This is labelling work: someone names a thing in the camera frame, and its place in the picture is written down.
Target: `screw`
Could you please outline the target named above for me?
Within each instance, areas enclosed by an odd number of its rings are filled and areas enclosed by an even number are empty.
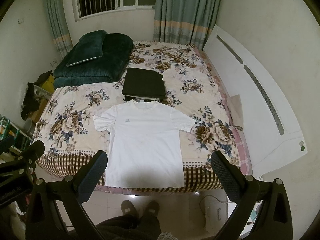
[[[253,177],[251,176],[251,175],[246,175],[245,176],[245,179],[247,180],[247,181],[253,181]]]
[[[276,184],[281,185],[282,184],[282,180],[281,179],[276,179]]]
[[[36,184],[37,184],[37,185],[40,185],[42,182],[43,182],[43,179],[38,179],[38,180],[36,181]]]
[[[65,181],[72,181],[72,179],[73,179],[73,176],[72,176],[72,175],[67,175],[67,176],[64,178]]]

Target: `blue-green curtain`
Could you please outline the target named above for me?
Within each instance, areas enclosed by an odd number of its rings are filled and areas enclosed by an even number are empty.
[[[156,0],[154,41],[203,49],[217,19],[220,0]]]
[[[53,42],[63,59],[72,49],[72,41],[63,9],[62,0],[44,0],[44,7],[50,22]]]

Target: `headboard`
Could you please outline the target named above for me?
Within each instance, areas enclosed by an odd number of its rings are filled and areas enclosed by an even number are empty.
[[[306,154],[307,146],[297,118],[261,63],[217,25],[204,51],[228,95],[240,95],[253,175],[279,169]]]

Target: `pillow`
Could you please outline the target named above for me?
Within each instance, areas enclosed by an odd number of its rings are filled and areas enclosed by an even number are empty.
[[[233,125],[243,128],[243,112],[240,95],[228,97],[227,105],[233,120]]]
[[[102,44],[106,34],[104,30],[98,30],[83,35],[66,66],[70,67],[102,57]]]

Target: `plaid trim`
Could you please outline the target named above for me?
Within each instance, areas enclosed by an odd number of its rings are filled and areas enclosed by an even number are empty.
[[[48,174],[57,178],[64,178],[68,174],[75,175],[82,165],[89,163],[91,155],[56,155],[54,157],[41,156],[37,163]],[[185,186],[181,188],[129,188],[138,192],[194,192],[221,188],[221,184],[214,172],[204,167],[183,168]],[[105,173],[100,178],[98,185],[104,185]]]

